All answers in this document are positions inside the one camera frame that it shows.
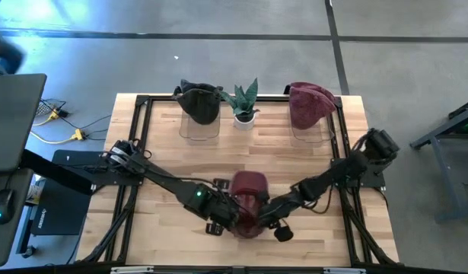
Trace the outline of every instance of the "gray floor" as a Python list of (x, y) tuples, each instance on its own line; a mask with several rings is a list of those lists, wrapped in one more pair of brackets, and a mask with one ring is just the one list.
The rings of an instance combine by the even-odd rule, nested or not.
[[(340, 35), (468, 37), (468, 0), (333, 0)], [(2, 0), (0, 28), (133, 33), (330, 34), (323, 0)], [(181, 78), (228, 89), (259, 78), (262, 93), (311, 81), (341, 94), (331, 42), (259, 40), (108, 40), (14, 37), (27, 51), (21, 73), (44, 72), (44, 97), (68, 101), (84, 125), (111, 112), (117, 92), (172, 92)], [(437, 225), (446, 210), (431, 149), (407, 144), (468, 101), (468, 44), (342, 43), (350, 94), (365, 102), (369, 125), (402, 148), (387, 169), (387, 198), (402, 263), (468, 272), (468, 220)], [(108, 121), (91, 127), (105, 129)], [(63, 139), (53, 122), (37, 131)], [(27, 147), (100, 150), (102, 142)], [(75, 237), (36, 237), (40, 253), (5, 267), (64, 263)]]

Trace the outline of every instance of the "white pot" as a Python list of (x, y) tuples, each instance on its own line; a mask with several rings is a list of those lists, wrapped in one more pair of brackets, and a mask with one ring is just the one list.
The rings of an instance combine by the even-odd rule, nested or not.
[(249, 122), (241, 122), (234, 116), (234, 126), (239, 130), (251, 130), (254, 127), (254, 120), (256, 119), (256, 114), (254, 114), (253, 118)]

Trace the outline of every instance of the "wooden tabletop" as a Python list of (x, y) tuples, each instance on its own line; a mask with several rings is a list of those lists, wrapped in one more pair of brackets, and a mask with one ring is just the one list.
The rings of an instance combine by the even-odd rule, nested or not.
[[(117, 94), (105, 149), (116, 140), (127, 139), (137, 94)], [(342, 96), (345, 121), (353, 144), (368, 129), (359, 96)], [(230, 179), (237, 170), (263, 172), (271, 197), (288, 192), (305, 177), (321, 174), (332, 158), (330, 142), (294, 147), (288, 125), (287, 103), (258, 102), (261, 110), (251, 131), (233, 127), (231, 108), (221, 107), (218, 143), (192, 145), (179, 134), (182, 110), (176, 102), (155, 102), (152, 107), (146, 148), (151, 160), (177, 176)], [(339, 121), (334, 115), (337, 139)], [(141, 122), (137, 136), (140, 136)], [(118, 187), (106, 186), (91, 198), (78, 248), (77, 259), (87, 256), (110, 226)], [(316, 207), (325, 208), (328, 192)], [(398, 260), (393, 232), (382, 196), (361, 190), (368, 230), (393, 259)], [(243, 265), (243, 266), (348, 266), (339, 195), (333, 191), (330, 209), (315, 215), (299, 209), (286, 219), (294, 232), (292, 240), (279, 243), (273, 231), (255, 239), (235, 238), (225, 231), (216, 237), (205, 233), (205, 221), (183, 209), (174, 195), (146, 180), (139, 190), (130, 237), (127, 264), (150, 265)], [(116, 244), (121, 243), (122, 230)], [(362, 258), (360, 237), (355, 235)]]

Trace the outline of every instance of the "dark red object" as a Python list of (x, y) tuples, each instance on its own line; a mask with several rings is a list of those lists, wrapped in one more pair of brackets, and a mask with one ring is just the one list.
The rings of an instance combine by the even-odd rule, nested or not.
[(289, 113), (296, 129), (309, 129), (335, 110), (335, 97), (325, 88), (307, 82), (291, 83)]
[(269, 199), (266, 176), (255, 171), (238, 171), (232, 179), (229, 193), (241, 205), (240, 217), (231, 229), (232, 234), (243, 238), (261, 234), (264, 228), (259, 226), (257, 216)]

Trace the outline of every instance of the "computer mouse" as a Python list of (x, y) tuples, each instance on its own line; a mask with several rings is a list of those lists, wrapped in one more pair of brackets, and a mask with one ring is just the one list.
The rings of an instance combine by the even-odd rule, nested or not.
[(14, 216), (14, 190), (0, 190), (0, 225), (7, 224)]

